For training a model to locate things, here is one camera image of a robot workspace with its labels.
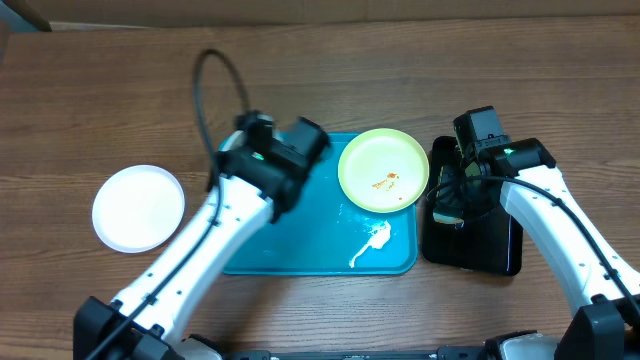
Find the green yellow sponge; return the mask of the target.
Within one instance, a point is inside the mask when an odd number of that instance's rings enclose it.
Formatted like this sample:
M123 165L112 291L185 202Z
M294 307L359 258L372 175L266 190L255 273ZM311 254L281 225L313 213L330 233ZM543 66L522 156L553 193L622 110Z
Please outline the green yellow sponge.
M449 186L442 187L435 196L435 206L433 209L433 219L435 222L444 225L461 226L464 223L463 210L464 201L460 185L455 183L459 179L457 170L444 165L439 173L438 183L449 183Z

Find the green rimmed plate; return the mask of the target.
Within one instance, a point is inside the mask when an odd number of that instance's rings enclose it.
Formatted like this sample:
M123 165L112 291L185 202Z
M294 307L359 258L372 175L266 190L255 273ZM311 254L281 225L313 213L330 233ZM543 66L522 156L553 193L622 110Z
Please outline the green rimmed plate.
M392 213L415 203L426 189L429 159L410 135L395 129L363 132L342 151L338 181L356 206Z

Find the white plate with red smears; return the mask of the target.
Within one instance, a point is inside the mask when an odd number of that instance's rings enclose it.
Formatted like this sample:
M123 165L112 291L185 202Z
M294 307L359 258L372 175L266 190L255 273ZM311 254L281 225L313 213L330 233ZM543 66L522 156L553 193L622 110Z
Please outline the white plate with red smears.
M91 219L104 245L121 253L141 253L174 234L185 207L183 188L174 175L158 166L135 165L100 187Z

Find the white plate with ketchup streak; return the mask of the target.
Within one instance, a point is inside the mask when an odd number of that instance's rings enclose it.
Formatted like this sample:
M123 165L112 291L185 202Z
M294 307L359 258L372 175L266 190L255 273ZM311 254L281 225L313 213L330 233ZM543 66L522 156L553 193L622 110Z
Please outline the white plate with ketchup streak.
M244 131L237 130L232 135L230 135L224 142L220 145L219 150L221 152L226 152L233 150L235 148L241 147L246 142L246 134Z

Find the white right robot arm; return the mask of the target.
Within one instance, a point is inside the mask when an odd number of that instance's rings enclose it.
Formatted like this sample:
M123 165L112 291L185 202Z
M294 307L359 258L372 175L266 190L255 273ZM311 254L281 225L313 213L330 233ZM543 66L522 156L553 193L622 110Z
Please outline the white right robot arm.
M427 197L440 223L503 209L526 231L560 283L572 320L560 338L537 332L489 340L485 359L636 359L639 273L571 195L555 159L530 138L490 142L441 175Z

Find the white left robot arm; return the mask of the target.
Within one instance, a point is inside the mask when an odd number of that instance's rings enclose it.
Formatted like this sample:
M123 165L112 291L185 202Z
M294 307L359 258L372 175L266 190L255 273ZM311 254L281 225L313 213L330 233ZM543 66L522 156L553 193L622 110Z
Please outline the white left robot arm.
M73 320L76 359L180 359L191 315L237 250L298 203L327 133L301 117L284 137L270 116L238 116L215 153L208 197L154 263L110 303L89 297Z

